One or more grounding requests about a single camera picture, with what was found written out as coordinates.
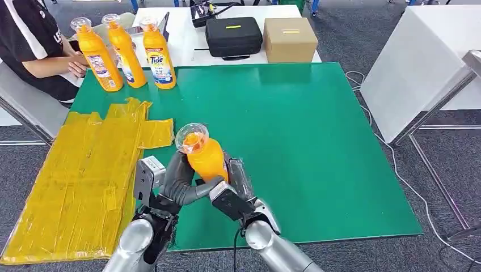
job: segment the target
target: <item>black case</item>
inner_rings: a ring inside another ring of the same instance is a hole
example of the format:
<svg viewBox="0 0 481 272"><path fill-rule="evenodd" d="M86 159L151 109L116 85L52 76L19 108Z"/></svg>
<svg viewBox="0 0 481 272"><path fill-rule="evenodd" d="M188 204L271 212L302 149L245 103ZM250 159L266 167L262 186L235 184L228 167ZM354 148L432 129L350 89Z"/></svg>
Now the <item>black case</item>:
<svg viewBox="0 0 481 272"><path fill-rule="evenodd" d="M262 46L262 33L253 17L208 20L205 38L212 57L255 54Z"/></svg>

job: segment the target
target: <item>green table surface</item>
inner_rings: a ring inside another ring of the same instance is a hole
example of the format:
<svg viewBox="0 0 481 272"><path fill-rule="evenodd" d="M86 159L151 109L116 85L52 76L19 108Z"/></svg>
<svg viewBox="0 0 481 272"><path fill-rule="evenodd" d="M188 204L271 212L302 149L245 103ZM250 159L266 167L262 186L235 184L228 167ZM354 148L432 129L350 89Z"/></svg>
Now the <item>green table surface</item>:
<svg viewBox="0 0 481 272"><path fill-rule="evenodd" d="M103 91L91 71L71 111L127 97L152 101L149 120L190 122L244 160L255 193L295 243L417 235L422 229L338 63L178 67L177 86ZM146 150L165 165L175 146ZM180 212L173 250L230 248L238 229L207 198ZM244 246L239 239L238 245Z"/></svg>

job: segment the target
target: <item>black shirt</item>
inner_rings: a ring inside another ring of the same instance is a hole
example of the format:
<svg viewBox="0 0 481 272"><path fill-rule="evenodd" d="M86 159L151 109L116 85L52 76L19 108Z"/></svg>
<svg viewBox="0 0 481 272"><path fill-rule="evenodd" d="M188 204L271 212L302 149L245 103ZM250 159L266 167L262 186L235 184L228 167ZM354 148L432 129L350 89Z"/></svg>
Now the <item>black shirt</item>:
<svg viewBox="0 0 481 272"><path fill-rule="evenodd" d="M36 78L22 62L62 57L57 22L41 0L0 0L0 58L22 80L59 101L75 98L81 80L72 73Z"/></svg>

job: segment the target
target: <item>yellow plastic bag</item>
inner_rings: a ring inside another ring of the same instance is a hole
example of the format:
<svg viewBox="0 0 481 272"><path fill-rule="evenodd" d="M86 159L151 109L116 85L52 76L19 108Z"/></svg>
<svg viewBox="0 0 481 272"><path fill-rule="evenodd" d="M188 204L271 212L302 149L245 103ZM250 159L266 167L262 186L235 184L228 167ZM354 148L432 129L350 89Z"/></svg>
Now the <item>yellow plastic bag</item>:
<svg viewBox="0 0 481 272"><path fill-rule="evenodd" d="M37 176L0 263L109 257L135 207L141 148L169 146L173 120L146 121L146 101L69 113Z"/></svg>

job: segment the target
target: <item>orange detergent bottle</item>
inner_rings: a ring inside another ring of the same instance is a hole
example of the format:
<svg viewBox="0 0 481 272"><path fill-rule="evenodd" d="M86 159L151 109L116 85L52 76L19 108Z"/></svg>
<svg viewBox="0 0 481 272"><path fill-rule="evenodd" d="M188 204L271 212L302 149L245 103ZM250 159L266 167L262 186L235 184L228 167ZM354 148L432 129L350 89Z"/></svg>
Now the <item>orange detergent bottle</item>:
<svg viewBox="0 0 481 272"><path fill-rule="evenodd" d="M175 145L180 152L187 154L189 164L205 182L216 175L229 182L222 147L209 138L207 127L198 123L184 126L175 136Z"/></svg>
<svg viewBox="0 0 481 272"><path fill-rule="evenodd" d="M144 18L140 26L144 30L144 47L147 60L154 75L155 85L160 89L172 89L177 81L172 60L168 54L167 42L159 32L159 22Z"/></svg>
<svg viewBox="0 0 481 272"><path fill-rule="evenodd" d="M107 92L120 90L124 85L122 76L112 61L104 42L92 30L92 22L85 17L79 17L73 19L70 26L77 32L80 50L102 88Z"/></svg>
<svg viewBox="0 0 481 272"><path fill-rule="evenodd" d="M119 20L117 14L107 14L102 18L102 23L107 26L108 39L122 64L122 71L127 82L132 88L140 88L147 83L147 79L132 47L132 38L119 25Z"/></svg>

